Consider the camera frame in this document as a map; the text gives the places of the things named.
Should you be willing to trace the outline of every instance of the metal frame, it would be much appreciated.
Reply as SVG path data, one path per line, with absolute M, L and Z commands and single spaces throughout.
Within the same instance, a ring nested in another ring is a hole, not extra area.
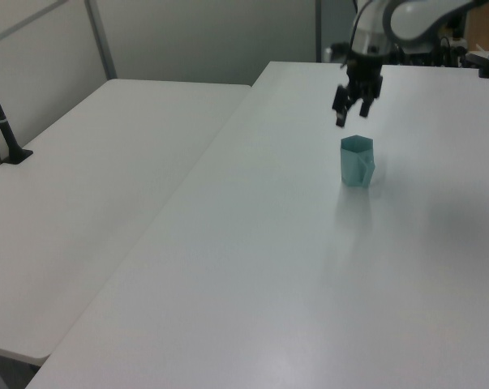
M 67 2 L 68 0 L 55 0 L 55 2 L 46 8 L 41 9 L 40 11 L 36 12 L 35 14 L 27 17 L 25 20 L 22 20 L 18 22 L 17 24 L 14 24 L 10 28 L 7 28 L 5 31 L 0 32 L 0 41 L 6 38 L 7 36 L 10 36 L 14 32 L 19 31 L 22 27 L 27 26 L 30 24 L 32 21 L 39 19 L 41 16 L 46 15 L 48 12 L 54 10 L 55 8 L 60 7 L 62 4 Z

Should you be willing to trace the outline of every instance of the white wall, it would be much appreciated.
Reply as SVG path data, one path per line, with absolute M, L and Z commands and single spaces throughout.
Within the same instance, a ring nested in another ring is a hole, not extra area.
M 0 101 L 21 146 L 104 82 L 84 0 L 70 0 L 0 41 Z
M 355 16 L 352 0 L 322 0 L 322 49 L 348 42 Z
M 119 78 L 253 84 L 315 61 L 315 0 L 94 1 Z

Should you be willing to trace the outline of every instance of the white table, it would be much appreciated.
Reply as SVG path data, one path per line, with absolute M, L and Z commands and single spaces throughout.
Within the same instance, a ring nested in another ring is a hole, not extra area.
M 384 77 L 342 130 L 344 71 L 270 64 L 29 389 L 489 389 L 489 80 Z
M 249 90 L 110 81 L 0 166 L 0 355 L 53 352 Z

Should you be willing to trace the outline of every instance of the teal cup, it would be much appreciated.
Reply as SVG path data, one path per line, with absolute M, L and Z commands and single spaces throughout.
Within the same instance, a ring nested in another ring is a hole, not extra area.
M 374 173 L 374 141 L 359 135 L 341 140 L 341 180 L 367 188 Z

